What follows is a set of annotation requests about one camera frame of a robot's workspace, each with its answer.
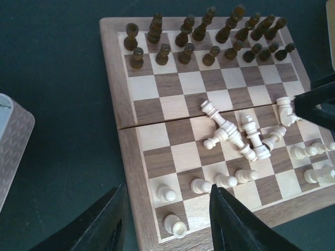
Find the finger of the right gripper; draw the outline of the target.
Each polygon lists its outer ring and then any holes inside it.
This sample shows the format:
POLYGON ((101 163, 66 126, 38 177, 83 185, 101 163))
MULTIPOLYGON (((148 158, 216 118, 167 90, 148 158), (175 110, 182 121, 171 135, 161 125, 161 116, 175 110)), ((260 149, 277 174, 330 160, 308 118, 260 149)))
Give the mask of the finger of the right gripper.
POLYGON ((334 82, 296 95, 294 98, 295 114, 323 128, 334 128, 334 113, 317 107, 322 104, 334 106, 334 82))

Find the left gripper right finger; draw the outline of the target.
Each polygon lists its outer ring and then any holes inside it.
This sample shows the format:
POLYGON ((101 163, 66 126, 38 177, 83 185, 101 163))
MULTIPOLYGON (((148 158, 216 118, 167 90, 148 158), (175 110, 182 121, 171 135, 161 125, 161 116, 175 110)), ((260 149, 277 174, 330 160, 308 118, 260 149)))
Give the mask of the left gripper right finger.
POLYGON ((214 250, 300 250, 215 184, 211 187, 209 215, 214 250))

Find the left gripper left fingers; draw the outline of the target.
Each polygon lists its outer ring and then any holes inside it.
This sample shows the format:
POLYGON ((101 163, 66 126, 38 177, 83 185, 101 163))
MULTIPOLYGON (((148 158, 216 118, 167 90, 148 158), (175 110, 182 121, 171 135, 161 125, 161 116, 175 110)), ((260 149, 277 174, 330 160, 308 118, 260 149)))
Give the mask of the left gripper left fingers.
POLYGON ((113 187, 31 250, 123 250, 128 215, 126 185, 113 187))

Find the white knight chess piece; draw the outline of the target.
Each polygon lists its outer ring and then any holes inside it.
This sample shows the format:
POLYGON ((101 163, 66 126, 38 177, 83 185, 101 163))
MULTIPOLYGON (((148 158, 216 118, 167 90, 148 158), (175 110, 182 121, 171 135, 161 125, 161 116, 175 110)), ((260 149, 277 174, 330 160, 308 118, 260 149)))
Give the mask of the white knight chess piece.
POLYGON ((289 97, 281 97, 276 100, 278 105, 278 112, 280 116, 281 124, 285 127, 290 127, 299 117, 293 113, 293 108, 291 106, 291 100, 289 97))

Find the white queen chess piece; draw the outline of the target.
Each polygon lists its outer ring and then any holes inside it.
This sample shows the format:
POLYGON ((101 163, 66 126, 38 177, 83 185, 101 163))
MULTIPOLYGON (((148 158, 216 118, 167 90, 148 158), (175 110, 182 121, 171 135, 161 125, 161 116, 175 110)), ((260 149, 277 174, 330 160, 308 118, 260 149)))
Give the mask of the white queen chess piece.
POLYGON ((241 138, 241 134, 237 126, 229 120, 224 119, 219 110, 209 100, 204 101, 201 105, 202 112, 206 113, 209 118, 213 119, 219 128, 215 131, 212 138, 208 138, 203 143, 204 147, 211 150, 218 142, 226 141, 235 144, 240 150, 245 148, 245 143, 241 138))

